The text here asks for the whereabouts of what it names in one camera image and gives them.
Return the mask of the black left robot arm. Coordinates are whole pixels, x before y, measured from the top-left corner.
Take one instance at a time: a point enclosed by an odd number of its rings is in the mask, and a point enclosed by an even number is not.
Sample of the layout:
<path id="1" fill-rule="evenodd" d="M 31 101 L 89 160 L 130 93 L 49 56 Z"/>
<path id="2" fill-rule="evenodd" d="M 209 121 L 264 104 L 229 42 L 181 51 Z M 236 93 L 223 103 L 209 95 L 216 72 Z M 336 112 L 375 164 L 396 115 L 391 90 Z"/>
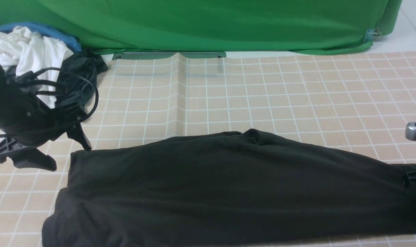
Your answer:
<path id="1" fill-rule="evenodd" d="M 59 108 L 49 108 L 39 95 L 59 96 L 67 88 L 38 76 L 48 68 L 37 72 L 7 78 L 0 65 L 0 164 L 11 159 L 14 167 L 55 171 L 56 161 L 39 150 L 48 141 L 67 134 L 80 143 L 84 150 L 92 149 L 82 129 L 82 122 L 90 117 L 79 103 Z"/>

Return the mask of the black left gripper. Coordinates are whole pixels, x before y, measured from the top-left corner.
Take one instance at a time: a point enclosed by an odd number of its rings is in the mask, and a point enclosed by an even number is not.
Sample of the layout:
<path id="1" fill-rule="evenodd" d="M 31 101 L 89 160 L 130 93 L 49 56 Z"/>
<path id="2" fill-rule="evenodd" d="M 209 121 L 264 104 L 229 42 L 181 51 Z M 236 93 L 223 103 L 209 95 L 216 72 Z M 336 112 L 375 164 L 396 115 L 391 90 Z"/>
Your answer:
<path id="1" fill-rule="evenodd" d="M 85 109 L 78 103 L 48 108 L 36 95 L 16 87 L 0 89 L 0 164 L 11 159 L 14 167 L 36 168 L 54 172 L 56 161 L 37 147 L 54 141 L 64 133 L 86 151 L 91 143 L 83 132 Z"/>

